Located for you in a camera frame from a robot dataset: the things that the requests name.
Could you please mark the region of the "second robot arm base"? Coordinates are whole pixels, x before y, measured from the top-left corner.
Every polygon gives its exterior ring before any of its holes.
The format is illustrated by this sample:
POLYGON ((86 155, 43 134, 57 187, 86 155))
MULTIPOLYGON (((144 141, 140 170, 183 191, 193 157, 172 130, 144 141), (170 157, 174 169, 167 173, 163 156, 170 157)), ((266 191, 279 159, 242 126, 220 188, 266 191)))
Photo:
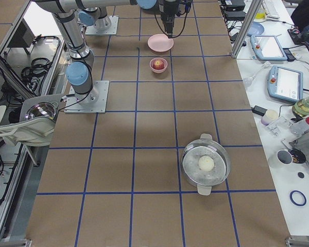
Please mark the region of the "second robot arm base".
POLYGON ((106 30, 112 25, 106 8, 93 7, 79 10, 78 18, 84 25, 93 26, 100 31, 106 30))

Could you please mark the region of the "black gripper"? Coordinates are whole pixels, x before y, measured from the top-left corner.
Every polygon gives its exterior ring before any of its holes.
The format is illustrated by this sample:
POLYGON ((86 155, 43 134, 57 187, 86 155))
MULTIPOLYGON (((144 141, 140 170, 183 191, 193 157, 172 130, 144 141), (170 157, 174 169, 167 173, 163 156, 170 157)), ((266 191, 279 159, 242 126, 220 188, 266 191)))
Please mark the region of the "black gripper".
POLYGON ((179 5, 180 1, 178 0, 160 1, 161 21, 163 22, 165 32, 169 35, 170 39, 173 38, 175 16, 177 16, 180 11, 179 5))

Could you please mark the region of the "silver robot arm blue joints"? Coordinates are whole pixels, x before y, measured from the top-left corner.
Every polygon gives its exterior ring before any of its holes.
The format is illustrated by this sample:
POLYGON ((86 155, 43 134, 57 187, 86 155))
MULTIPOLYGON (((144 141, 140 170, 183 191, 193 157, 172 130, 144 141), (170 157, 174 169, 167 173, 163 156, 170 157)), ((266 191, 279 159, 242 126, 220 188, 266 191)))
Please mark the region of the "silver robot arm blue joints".
POLYGON ((74 89, 76 104, 90 106, 99 99, 94 88, 92 66, 94 55, 88 47, 78 24, 79 10, 93 7, 147 4, 153 7, 156 1, 35 1, 43 10, 50 12, 69 47, 72 63, 66 69, 66 77, 74 89))

